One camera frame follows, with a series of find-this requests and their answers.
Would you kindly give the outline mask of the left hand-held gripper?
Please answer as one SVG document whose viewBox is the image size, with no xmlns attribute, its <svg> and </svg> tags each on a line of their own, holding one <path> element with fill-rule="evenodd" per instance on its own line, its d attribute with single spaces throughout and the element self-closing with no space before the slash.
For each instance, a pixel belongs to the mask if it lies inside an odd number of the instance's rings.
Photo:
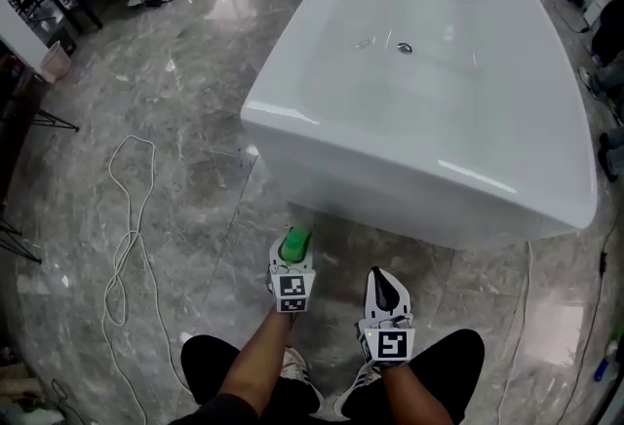
<svg viewBox="0 0 624 425">
<path fill-rule="evenodd" d="M 313 235 L 308 230 L 291 233 L 292 267 L 281 257 L 286 237 L 280 236 L 269 250 L 269 290 L 279 313 L 302 313 L 308 310 L 316 272 L 313 268 Z"/>
</svg>

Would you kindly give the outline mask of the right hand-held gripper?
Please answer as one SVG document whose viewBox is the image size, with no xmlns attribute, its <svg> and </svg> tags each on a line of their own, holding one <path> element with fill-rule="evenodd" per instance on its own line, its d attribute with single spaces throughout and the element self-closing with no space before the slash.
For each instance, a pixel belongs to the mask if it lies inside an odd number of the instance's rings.
<svg viewBox="0 0 624 425">
<path fill-rule="evenodd" d="M 364 318 L 357 324 L 365 363 L 377 368 L 407 363 L 415 337 L 413 316 L 406 314 L 410 310 L 410 294 L 394 275 L 373 266 L 367 276 L 364 316 L 375 317 L 378 309 L 399 316 L 383 320 Z"/>
</svg>

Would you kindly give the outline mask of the small green object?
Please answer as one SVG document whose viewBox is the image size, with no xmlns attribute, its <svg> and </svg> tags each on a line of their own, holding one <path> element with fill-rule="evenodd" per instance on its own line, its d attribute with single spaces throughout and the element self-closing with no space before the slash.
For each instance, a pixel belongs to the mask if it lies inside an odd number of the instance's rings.
<svg viewBox="0 0 624 425">
<path fill-rule="evenodd" d="M 312 233 L 303 227 L 291 227 L 279 248 L 280 258 L 287 263 L 300 263 L 305 259 Z"/>
</svg>

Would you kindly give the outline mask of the person's left forearm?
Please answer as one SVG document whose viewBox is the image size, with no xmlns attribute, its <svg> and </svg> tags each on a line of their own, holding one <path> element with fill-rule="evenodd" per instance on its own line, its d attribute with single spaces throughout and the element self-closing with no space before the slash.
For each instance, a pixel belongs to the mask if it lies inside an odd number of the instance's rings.
<svg viewBox="0 0 624 425">
<path fill-rule="evenodd" d="M 272 308 L 227 372 L 218 395 L 236 397 L 260 417 L 281 373 L 292 316 Z"/>
</svg>

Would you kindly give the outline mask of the person's right forearm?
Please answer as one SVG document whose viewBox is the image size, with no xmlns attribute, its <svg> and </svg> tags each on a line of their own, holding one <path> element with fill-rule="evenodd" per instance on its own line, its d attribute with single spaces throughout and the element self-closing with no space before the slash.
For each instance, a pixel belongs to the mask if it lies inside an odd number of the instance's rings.
<svg viewBox="0 0 624 425">
<path fill-rule="evenodd" d="M 408 365 L 380 372 L 395 425 L 453 425 L 444 406 Z"/>
</svg>

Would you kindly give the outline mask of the person's right shoe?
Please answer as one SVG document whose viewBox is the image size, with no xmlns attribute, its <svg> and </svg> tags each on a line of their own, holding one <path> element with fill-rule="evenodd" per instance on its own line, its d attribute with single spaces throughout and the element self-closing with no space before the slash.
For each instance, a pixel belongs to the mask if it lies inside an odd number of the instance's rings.
<svg viewBox="0 0 624 425">
<path fill-rule="evenodd" d="M 353 383 L 334 401 L 332 405 L 333 413 L 339 419 L 347 419 L 343 411 L 347 400 L 353 396 L 355 391 L 366 388 L 379 378 L 380 374 L 372 364 L 363 364 L 358 370 Z"/>
</svg>

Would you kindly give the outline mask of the person's shoe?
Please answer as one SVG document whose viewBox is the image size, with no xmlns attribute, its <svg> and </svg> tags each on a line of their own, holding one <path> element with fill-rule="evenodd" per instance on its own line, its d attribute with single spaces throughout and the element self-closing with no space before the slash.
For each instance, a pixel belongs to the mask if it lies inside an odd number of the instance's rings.
<svg viewBox="0 0 624 425">
<path fill-rule="evenodd" d="M 324 397 L 312 383 L 305 360 L 293 347 L 287 346 L 285 349 L 280 377 L 297 384 L 294 395 L 299 402 L 304 403 L 308 415 L 314 415 L 322 409 Z"/>
<path fill-rule="evenodd" d="M 363 364 L 358 370 L 353 383 L 334 401 L 332 405 L 333 413 L 339 419 L 347 419 L 343 411 L 347 400 L 353 396 L 355 391 L 366 388 L 379 378 L 380 374 L 372 364 Z"/>
</svg>

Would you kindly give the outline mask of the person's left shoe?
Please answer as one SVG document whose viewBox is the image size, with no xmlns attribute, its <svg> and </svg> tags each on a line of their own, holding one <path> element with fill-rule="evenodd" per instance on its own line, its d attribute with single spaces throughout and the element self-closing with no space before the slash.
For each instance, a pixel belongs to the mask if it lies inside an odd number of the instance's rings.
<svg viewBox="0 0 624 425">
<path fill-rule="evenodd" d="M 304 403 L 308 415 L 314 415 L 322 409 L 324 397 L 312 383 L 305 360 L 293 347 L 287 346 L 285 349 L 280 377 L 297 384 L 294 395 L 299 402 Z"/>
</svg>

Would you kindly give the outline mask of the person's black trousers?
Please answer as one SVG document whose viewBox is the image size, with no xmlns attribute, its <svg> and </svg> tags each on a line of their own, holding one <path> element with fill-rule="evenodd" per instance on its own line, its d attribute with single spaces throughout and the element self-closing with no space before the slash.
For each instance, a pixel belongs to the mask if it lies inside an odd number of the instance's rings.
<svg viewBox="0 0 624 425">
<path fill-rule="evenodd" d="M 319 400 L 309 385 L 280 378 L 264 414 L 256 416 L 246 404 L 232 398 L 220 410 L 215 400 L 227 372 L 239 354 L 231 344 L 211 335 L 188 339 L 182 347 L 181 364 L 199 408 L 170 425 L 395 425 L 384 384 L 377 379 L 350 395 L 342 410 L 347 420 L 329 422 L 313 414 Z M 457 330 L 421 352 L 409 362 L 420 383 L 459 425 L 481 375 L 485 345 L 471 329 Z"/>
</svg>

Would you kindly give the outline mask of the white bathtub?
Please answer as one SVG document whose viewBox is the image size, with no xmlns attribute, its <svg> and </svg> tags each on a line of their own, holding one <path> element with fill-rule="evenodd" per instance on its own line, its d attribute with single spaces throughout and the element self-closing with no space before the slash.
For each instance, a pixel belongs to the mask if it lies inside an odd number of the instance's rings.
<svg viewBox="0 0 624 425">
<path fill-rule="evenodd" d="M 582 95 L 540 0 L 303 0 L 241 120 L 288 201 L 438 246 L 596 214 Z"/>
</svg>

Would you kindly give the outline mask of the black hairpin table leg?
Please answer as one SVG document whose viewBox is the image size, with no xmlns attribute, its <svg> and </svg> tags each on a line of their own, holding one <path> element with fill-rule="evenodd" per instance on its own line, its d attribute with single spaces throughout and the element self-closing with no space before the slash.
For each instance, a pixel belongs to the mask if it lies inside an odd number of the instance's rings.
<svg viewBox="0 0 624 425">
<path fill-rule="evenodd" d="M 32 119 L 30 121 L 31 126 L 37 127 L 48 127 L 48 128 L 58 128 L 64 130 L 71 130 L 75 133 L 80 131 L 80 128 L 60 117 L 44 110 L 41 108 L 36 108 L 33 112 Z"/>
<path fill-rule="evenodd" d="M 36 264 L 42 263 L 42 260 L 24 245 L 22 233 L 3 216 L 0 216 L 0 250 L 8 251 Z"/>
</svg>

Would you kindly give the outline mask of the brown cardboard pile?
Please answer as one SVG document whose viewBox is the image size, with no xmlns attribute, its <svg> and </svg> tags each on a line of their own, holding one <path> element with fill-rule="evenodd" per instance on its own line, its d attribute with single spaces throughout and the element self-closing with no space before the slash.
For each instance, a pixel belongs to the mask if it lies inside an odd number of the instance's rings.
<svg viewBox="0 0 624 425">
<path fill-rule="evenodd" d="M 65 425 L 23 363 L 0 367 L 0 425 Z"/>
</svg>

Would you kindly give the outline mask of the pink waste bin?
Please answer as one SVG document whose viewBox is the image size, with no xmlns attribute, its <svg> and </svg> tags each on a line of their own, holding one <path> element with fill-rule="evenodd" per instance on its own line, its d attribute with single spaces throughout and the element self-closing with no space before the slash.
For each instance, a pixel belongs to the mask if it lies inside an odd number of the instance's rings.
<svg viewBox="0 0 624 425">
<path fill-rule="evenodd" d="M 60 44 L 60 41 L 56 41 L 41 61 L 40 75 L 48 83 L 54 84 L 68 73 L 70 65 L 70 57 Z"/>
</svg>

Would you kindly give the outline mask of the curved wooden table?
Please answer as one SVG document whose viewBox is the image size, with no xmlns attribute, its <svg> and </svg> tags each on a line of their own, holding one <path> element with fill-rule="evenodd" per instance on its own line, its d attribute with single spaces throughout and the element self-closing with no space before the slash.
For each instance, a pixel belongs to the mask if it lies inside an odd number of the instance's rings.
<svg viewBox="0 0 624 425">
<path fill-rule="evenodd" d="M 45 86 L 15 55 L 0 56 L 0 209 Z"/>
</svg>

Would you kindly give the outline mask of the white counter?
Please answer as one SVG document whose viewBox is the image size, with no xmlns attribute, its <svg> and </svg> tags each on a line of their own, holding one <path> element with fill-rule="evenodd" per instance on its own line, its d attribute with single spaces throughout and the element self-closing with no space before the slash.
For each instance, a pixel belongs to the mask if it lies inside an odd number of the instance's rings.
<svg viewBox="0 0 624 425">
<path fill-rule="evenodd" d="M 23 21 L 8 0 L 0 0 L 0 40 L 18 58 L 35 72 L 41 72 L 41 63 L 47 46 Z"/>
</svg>

